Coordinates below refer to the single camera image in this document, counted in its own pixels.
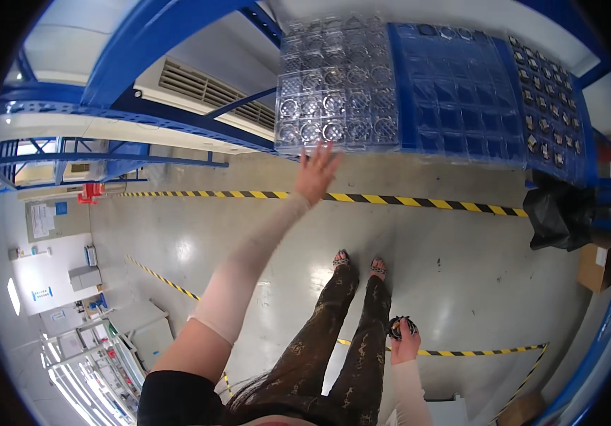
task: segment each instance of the concrete floor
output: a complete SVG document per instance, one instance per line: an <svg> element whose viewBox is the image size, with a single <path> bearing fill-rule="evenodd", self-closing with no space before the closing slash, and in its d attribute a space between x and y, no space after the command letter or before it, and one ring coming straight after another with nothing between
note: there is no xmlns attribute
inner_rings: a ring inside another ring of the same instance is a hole
<svg viewBox="0 0 611 426"><path fill-rule="evenodd" d="M176 152L176 156L197 153ZM169 166L148 190L289 191L297 164L264 154L228 156L228 169ZM522 172L422 164L412 155L348 155L330 192L375 193L520 207ZM242 234L279 200L125 198L91 207L91 227L106 289L118 307L151 299L170 312L174 333L196 302L126 262L125 254L203 294L213 269ZM531 251L532 228L521 217L405 206L321 202L286 236L268 264L227 366L236 384L271 368L310 316L329 279L331 260L345 248L361 269L382 256L393 287L391 316L410 315L427 350L494 350L549 342L523 392L539 389L560 361L589 302L574 282L578 252ZM364 291L358 290L340 336L352 338ZM324 391L347 347L338 345ZM486 425L521 384L538 350L496 356L421 356L427 399L466 399L472 425ZM386 381L380 419L390 413Z"/></svg>

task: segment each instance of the hand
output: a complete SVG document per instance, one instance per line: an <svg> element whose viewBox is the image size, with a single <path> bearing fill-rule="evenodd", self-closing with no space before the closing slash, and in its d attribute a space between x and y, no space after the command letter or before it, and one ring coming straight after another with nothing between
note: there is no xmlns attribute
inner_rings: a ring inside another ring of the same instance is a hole
<svg viewBox="0 0 611 426"><path fill-rule="evenodd" d="M407 318L400 320L400 335L402 340L391 337L391 365L417 359L417 351L421 346L420 334L415 333L413 335L410 333Z"/></svg>
<svg viewBox="0 0 611 426"><path fill-rule="evenodd" d="M318 143L317 148L312 153L310 159L306 155L305 148L301 148L301 170L296 178L294 191L300 193L314 207L327 193L327 188L332 179L336 168L341 162L341 153L334 155L329 161L332 144L323 148L322 142Z"/></svg>

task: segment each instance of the black top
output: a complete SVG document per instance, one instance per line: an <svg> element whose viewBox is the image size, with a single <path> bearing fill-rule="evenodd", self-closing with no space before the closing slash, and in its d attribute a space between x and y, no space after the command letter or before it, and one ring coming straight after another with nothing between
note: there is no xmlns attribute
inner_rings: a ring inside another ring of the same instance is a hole
<svg viewBox="0 0 611 426"><path fill-rule="evenodd" d="M217 425L224 410L211 380L183 371L147 376L137 412L138 426Z"/></svg>

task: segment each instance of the small part in hand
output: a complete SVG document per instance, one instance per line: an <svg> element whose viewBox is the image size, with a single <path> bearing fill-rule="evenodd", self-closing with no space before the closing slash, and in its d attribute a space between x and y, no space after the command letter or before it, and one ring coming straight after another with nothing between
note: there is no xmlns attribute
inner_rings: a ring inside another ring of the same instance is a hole
<svg viewBox="0 0 611 426"><path fill-rule="evenodd" d="M411 334L417 334L419 333L419 330L417 329L417 326L415 325L414 322L412 322L412 320L410 319L410 317L408 316L396 316L394 319L391 319L389 321L389 326L388 326L388 330L386 331L388 333L389 336L398 339L398 340L402 340L402 336L400 335L400 320L403 318L407 318L407 325L410 327L410 333Z"/></svg>

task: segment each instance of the yellow and black hazard tape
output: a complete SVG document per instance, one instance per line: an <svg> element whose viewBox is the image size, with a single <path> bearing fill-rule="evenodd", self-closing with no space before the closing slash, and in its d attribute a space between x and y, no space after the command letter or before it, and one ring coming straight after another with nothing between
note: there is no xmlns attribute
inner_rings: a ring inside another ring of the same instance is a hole
<svg viewBox="0 0 611 426"><path fill-rule="evenodd" d="M495 417L493 418L493 420L491 420L488 423L488 426L490 426L493 422L495 422L497 419L499 419L500 415L502 415L502 413L505 412L505 410L507 409L507 407L509 407L509 405L512 403L512 401L514 401L514 398L516 398L516 395L518 395L518 393L521 392L521 389L523 388L523 386L528 382L528 379L531 378L533 371L535 371L537 366L540 364L540 360L542 359L542 356L545 354L545 351L547 350L547 346L548 345L549 345L549 343L545 343L544 345L542 345L542 351L540 352L540 355L538 356L537 360L535 360L535 364L532 365L531 370L526 375L526 378L523 379L523 383L521 384L521 386L519 386L518 389L516 389L516 392L514 392L514 395L512 395L512 397L509 398L509 401L507 401L505 406L502 407L502 410L500 410L499 413L495 414Z"/></svg>
<svg viewBox="0 0 611 426"><path fill-rule="evenodd" d="M150 268L147 268L145 265L139 263L137 260L133 259L129 255L126 254L125 258L130 260L131 262L133 262L137 266L139 266L144 271L147 271L149 274L153 275L154 277L157 277L160 281L166 283L167 285L170 285L175 290L178 290L180 293L185 294L185 295L187 295L187 296L189 296L189 297L191 297L193 299L196 299L197 301L201 300L201 298L199 296L197 296L196 294L188 292L187 290L182 288L180 285L174 284L170 280L160 276L159 274L157 274L156 272L154 272ZM336 341L338 343L342 344L342 345L348 345L348 346L351 345L351 341L350 340L336 339ZM417 354L419 354L419 355L426 355L426 356L483 356L483 355L511 354L511 353L525 352L527 350L540 349L540 348L542 348L543 353L544 353L544 349L546 347L547 347L547 344L531 345L531 346L520 346L519 348L496 349L496 350L423 350L423 349L420 349L420 351L417 352Z"/></svg>
<svg viewBox="0 0 611 426"><path fill-rule="evenodd" d="M227 373L225 371L222 372L222 377L225 379L225 386L227 386L227 393L230 394L230 398L234 396L232 393L232 388L230 387L230 380L227 379Z"/></svg>
<svg viewBox="0 0 611 426"><path fill-rule="evenodd" d="M336 339L342 345L351 345L350 340ZM527 350L541 349L542 345L531 345L521 346L519 348L512 349L496 349L496 350L423 350L417 351L417 355L425 356L482 356L482 355L499 355L499 354L511 354L514 352L526 352ZM386 351L391 352L391 348L386 346Z"/></svg>
<svg viewBox="0 0 611 426"><path fill-rule="evenodd" d="M147 271L148 273L150 273L151 275L157 277L159 280L161 280L162 282L166 283L167 285L170 285L171 287L173 287L175 290L178 290L180 293L185 294L193 299L196 299L198 301L201 300L201 298L199 296L197 296L196 294L193 294L192 292L189 292L187 290L185 290L184 288L182 288L180 285L177 284L173 284L173 282L171 282L169 279L166 279L162 276L160 276L159 274L157 274L156 272L154 272L153 270L151 270L150 268L147 268L145 265L139 263L137 260L133 259L132 257L130 257L129 255L125 255L125 258L130 260L131 262L133 262L134 264L136 264L137 266L139 266L140 268L142 268L144 271Z"/></svg>
<svg viewBox="0 0 611 426"><path fill-rule="evenodd" d="M124 197L217 197L217 198L286 198L289 192L280 191L155 191L124 192ZM477 202L434 200L431 198L413 198L387 195L369 195L364 193L326 193L325 201L366 202L369 204L398 204L410 207L430 207L434 209L477 211L503 216L528 217L523 209L502 207Z"/></svg>

